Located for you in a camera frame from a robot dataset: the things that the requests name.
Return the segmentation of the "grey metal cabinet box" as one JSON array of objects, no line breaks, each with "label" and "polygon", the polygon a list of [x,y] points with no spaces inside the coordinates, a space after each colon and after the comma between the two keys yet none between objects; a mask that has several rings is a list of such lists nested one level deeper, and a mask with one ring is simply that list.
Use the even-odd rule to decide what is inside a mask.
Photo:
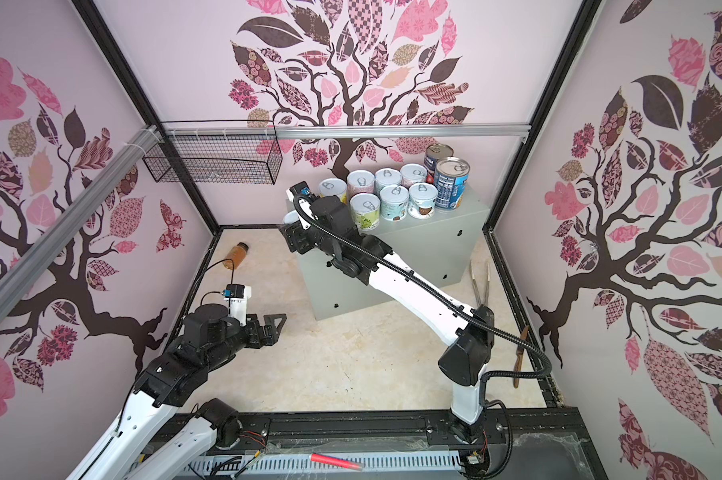
[{"label": "grey metal cabinet box", "polygon": [[[474,248],[483,241],[482,227],[488,213],[489,207],[467,187],[461,205],[453,211],[438,210],[427,219],[382,220],[371,233],[390,245],[418,274],[443,288],[462,280]],[[391,300],[331,266],[329,257],[317,248],[301,255],[299,265],[318,320]]]}]

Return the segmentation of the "teal can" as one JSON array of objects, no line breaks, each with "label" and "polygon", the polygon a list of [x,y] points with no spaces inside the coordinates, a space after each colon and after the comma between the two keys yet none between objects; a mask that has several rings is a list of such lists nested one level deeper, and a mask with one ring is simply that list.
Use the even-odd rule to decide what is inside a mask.
[{"label": "teal can", "polygon": [[380,218],[382,220],[398,222],[407,215],[409,203],[409,190],[402,185],[389,185],[379,194]]},{"label": "teal can", "polygon": [[433,184],[415,183],[408,188],[408,215],[415,219],[426,219],[433,215],[438,190]]},{"label": "teal can", "polygon": [[393,168],[382,168],[375,173],[375,193],[380,192],[387,186],[397,186],[402,182],[402,175],[399,170]]}]

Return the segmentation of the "pink marker pen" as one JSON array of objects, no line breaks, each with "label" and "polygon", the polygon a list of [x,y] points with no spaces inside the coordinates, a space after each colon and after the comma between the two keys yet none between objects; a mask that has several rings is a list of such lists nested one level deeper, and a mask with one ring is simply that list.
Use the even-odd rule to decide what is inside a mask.
[{"label": "pink marker pen", "polygon": [[350,460],[346,460],[346,459],[321,455],[321,454],[311,454],[310,460],[314,463],[333,466],[333,467],[337,467],[337,468],[341,468],[341,469],[354,470],[354,471],[362,471],[363,470],[363,466],[359,463],[356,463],[356,462],[353,462]]}]

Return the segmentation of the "aluminium rail wall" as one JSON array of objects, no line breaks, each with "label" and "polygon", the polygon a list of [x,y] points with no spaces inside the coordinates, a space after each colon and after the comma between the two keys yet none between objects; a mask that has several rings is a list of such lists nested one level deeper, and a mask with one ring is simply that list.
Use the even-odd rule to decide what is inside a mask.
[{"label": "aluminium rail wall", "polygon": [[405,138],[405,137],[522,137],[531,126],[523,123],[473,123],[454,125],[375,125],[375,126],[267,126],[260,128],[168,128],[169,136],[211,136],[232,138],[237,135],[264,135],[278,139],[328,138]]},{"label": "aluminium rail wall", "polygon": [[138,130],[93,183],[60,214],[55,223],[21,256],[16,266],[0,280],[0,324],[104,202],[109,192],[159,140],[158,130],[154,126]]}]

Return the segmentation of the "aluminium rail back wall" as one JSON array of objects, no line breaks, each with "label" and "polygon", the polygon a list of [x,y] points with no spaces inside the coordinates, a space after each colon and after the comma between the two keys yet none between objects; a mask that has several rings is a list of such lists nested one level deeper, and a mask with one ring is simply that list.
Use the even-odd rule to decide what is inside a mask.
[{"label": "aluminium rail back wall", "polygon": [[375,126],[267,126],[260,128],[168,128],[169,136],[211,136],[232,138],[237,135],[264,135],[278,139],[328,138],[405,138],[405,137],[522,137],[531,126],[523,123],[473,123],[454,125],[375,125]]}]

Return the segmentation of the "wooden handled knife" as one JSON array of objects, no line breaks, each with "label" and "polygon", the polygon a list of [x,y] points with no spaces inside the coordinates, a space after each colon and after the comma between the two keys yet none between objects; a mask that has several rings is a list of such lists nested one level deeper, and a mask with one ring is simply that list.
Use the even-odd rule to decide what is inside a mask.
[{"label": "wooden handled knife", "polygon": [[[529,330],[530,330],[530,327],[529,327],[529,326],[525,326],[524,329],[521,331],[520,339],[521,339],[522,341],[526,341],[526,340],[528,339]],[[515,359],[515,364],[514,364],[514,372],[515,372],[515,373],[520,373],[520,372],[521,372],[522,367],[523,367],[523,362],[524,362],[524,356],[525,356],[525,348],[522,347],[522,346],[517,346],[517,347],[516,347],[516,359]],[[518,389],[518,388],[519,388],[519,386],[520,386],[520,381],[521,381],[520,378],[514,378],[514,379],[512,380],[512,385],[513,385],[513,388],[514,388],[514,389]]]}]

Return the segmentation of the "yellow label can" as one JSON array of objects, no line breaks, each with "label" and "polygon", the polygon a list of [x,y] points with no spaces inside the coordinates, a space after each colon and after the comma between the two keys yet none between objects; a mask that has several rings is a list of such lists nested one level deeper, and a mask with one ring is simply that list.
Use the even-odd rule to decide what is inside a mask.
[{"label": "yellow label can", "polygon": [[319,195],[321,197],[337,197],[342,203],[347,203],[347,183],[339,178],[328,178],[320,182]]}]

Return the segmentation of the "la sicilia tomato can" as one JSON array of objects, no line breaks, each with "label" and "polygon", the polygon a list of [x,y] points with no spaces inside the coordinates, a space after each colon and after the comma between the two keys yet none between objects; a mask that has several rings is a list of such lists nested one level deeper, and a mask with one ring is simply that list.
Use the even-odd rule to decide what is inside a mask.
[{"label": "la sicilia tomato can", "polygon": [[454,149],[443,143],[435,143],[429,145],[425,151],[423,165],[426,169],[426,182],[433,184],[436,172],[436,166],[439,161],[452,157],[454,155]]}]

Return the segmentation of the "pink can white lid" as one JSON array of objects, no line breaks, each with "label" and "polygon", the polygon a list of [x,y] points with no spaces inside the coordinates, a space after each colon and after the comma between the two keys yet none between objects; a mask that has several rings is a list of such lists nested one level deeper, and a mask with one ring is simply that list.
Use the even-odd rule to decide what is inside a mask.
[{"label": "pink can white lid", "polygon": [[414,184],[425,183],[427,179],[427,169],[420,164],[405,164],[400,169],[401,185],[410,188]]}]

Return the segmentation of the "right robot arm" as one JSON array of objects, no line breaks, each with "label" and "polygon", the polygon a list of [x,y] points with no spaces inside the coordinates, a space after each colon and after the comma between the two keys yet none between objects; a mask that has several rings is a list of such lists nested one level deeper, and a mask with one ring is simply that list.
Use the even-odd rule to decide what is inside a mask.
[{"label": "right robot arm", "polygon": [[[472,307],[447,295],[379,237],[360,232],[349,206],[339,198],[318,197],[300,184],[287,191],[287,199],[297,218],[286,221],[279,231],[292,253],[322,252],[330,267],[397,301],[446,345],[438,367],[452,384],[452,429],[463,441],[471,440],[489,407],[486,401],[489,380],[540,380],[552,372],[551,361],[540,348],[494,325],[494,313],[488,306]],[[497,339],[526,351],[538,359],[540,366],[520,372],[489,369]]]}]

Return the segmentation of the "blue label tall can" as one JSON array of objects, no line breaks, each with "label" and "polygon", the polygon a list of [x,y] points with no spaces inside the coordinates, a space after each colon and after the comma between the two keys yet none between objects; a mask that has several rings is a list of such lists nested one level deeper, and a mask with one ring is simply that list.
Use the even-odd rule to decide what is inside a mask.
[{"label": "blue label tall can", "polygon": [[434,185],[438,191],[435,207],[455,210],[462,200],[469,177],[470,165],[464,159],[448,157],[436,164]]}]

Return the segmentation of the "orange label can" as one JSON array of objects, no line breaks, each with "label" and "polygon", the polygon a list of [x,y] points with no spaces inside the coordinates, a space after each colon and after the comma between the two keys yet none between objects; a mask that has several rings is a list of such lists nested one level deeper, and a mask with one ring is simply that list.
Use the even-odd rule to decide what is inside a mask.
[{"label": "orange label can", "polygon": [[294,225],[297,225],[299,228],[302,227],[302,217],[298,214],[296,210],[289,211],[284,216],[283,220],[283,225],[285,227],[290,227]]}]

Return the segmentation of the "aluminium rail left wall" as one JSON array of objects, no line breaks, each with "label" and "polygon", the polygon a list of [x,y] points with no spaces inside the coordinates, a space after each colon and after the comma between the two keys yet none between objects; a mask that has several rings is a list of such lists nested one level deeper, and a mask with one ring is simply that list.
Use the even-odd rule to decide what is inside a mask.
[{"label": "aluminium rail left wall", "polygon": [[60,214],[55,223],[21,256],[16,266],[0,280],[0,324],[104,202],[109,192],[159,140],[158,130],[154,126],[138,130],[93,183]]}]

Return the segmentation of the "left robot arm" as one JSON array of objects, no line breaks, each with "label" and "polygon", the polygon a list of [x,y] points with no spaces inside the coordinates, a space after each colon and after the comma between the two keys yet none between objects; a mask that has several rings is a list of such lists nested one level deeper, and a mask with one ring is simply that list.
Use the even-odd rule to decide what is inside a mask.
[{"label": "left robot arm", "polygon": [[212,399],[168,443],[139,467],[133,465],[211,372],[230,363],[243,349],[275,345],[286,320],[285,314],[234,317],[221,304],[202,305],[187,315],[183,333],[138,375],[119,414],[70,478],[170,479],[209,449],[235,446],[246,435],[239,413]]}]

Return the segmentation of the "green label can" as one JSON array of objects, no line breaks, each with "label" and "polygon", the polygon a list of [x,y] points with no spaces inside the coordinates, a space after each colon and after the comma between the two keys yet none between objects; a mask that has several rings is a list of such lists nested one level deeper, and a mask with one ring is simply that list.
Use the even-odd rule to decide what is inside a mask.
[{"label": "green label can", "polygon": [[372,193],[358,193],[349,200],[352,218],[361,232],[377,228],[380,222],[380,199]]}]

